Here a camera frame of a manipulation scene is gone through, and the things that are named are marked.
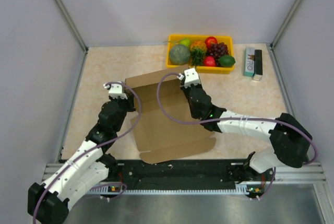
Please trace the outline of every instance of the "green fruit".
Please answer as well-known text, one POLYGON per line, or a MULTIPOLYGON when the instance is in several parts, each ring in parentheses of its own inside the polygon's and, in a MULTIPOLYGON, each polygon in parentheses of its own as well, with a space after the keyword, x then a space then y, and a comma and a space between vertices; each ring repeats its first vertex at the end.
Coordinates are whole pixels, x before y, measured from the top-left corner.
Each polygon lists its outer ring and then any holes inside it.
POLYGON ((169 59, 173 65, 187 64, 190 59, 190 51, 185 45, 175 45, 169 51, 169 59))
POLYGON ((179 42, 181 45, 185 45, 188 49, 190 48, 190 45, 192 44, 192 41, 188 38, 185 38, 179 42))
POLYGON ((224 55, 219 58, 219 64, 223 67, 231 67, 235 64, 234 57, 230 55, 224 55))

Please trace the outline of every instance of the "beige table surface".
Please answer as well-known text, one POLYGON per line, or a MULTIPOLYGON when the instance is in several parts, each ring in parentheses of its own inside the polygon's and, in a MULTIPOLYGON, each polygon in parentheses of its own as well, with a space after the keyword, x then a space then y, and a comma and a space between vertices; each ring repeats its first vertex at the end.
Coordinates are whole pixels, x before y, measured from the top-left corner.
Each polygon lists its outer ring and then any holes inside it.
MULTIPOLYGON (((127 77, 165 69, 166 45, 117 46, 90 48, 83 70, 73 114, 71 117, 62 159, 70 158, 85 136, 96 124, 102 104, 108 101, 103 84, 121 81, 127 77)), ((229 75, 200 74, 206 93, 212 102, 228 110, 252 116, 276 117, 285 112, 285 106, 275 72, 265 44, 235 44, 235 70, 229 75), (244 50, 247 46, 263 51, 264 76, 253 81, 242 75, 244 50)), ((128 114, 119 134, 130 128, 128 114)), ((260 139, 238 134, 219 134, 215 147, 204 154, 187 158, 246 158, 252 151, 259 151, 269 144, 260 139)), ((132 133, 119 139, 109 149, 116 159, 139 159, 132 133)))

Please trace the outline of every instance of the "open cardboard box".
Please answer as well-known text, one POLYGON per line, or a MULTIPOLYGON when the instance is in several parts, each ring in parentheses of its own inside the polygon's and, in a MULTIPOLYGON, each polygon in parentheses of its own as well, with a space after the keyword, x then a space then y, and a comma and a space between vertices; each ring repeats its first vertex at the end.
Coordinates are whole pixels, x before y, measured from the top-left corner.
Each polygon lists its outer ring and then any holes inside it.
MULTIPOLYGON (((138 94, 142 116, 133 130, 140 158, 146 163, 158 163, 208 152, 216 144, 213 132, 201 125, 183 125, 166 117, 157 102, 157 86, 162 76, 183 73, 187 66, 127 78, 125 83, 138 94)), ((169 76, 162 83, 160 98, 166 112, 181 121, 197 121, 190 115, 189 104, 180 89, 180 80, 169 76)))

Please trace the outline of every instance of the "yellow plastic tray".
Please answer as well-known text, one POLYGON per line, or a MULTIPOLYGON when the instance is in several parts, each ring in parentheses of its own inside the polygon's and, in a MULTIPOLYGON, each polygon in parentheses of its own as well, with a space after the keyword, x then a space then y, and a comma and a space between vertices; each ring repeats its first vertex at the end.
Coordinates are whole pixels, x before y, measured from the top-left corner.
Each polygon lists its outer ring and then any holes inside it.
MULTIPOLYGON (((189 38, 191 41, 202 40, 205 41, 207 37, 214 36, 218 43, 225 43, 228 46, 229 54, 234 56, 233 53, 233 42, 230 36, 215 36, 215 35, 191 35, 191 34, 171 34, 169 35, 168 41, 177 41, 184 38, 189 38)), ((166 56, 166 67, 173 68, 177 65, 173 65, 169 60, 169 51, 174 46, 174 43, 168 42, 168 50, 166 56)), ((234 65, 232 67, 211 67, 211 66, 197 66, 196 70, 199 73, 210 73, 210 74, 229 74, 234 70, 234 65)))

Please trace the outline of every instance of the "red fruit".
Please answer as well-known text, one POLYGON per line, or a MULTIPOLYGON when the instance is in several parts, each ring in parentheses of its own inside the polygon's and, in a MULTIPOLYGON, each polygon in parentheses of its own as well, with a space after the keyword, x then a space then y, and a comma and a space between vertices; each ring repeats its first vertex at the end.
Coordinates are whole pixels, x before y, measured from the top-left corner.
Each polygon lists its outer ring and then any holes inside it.
POLYGON ((216 66, 216 62, 212 56, 206 56, 203 63, 205 66, 216 66))
POLYGON ((207 45, 207 49, 210 49, 211 48, 211 44, 217 44, 218 41, 215 37, 208 37, 206 40, 205 40, 205 45, 207 45))

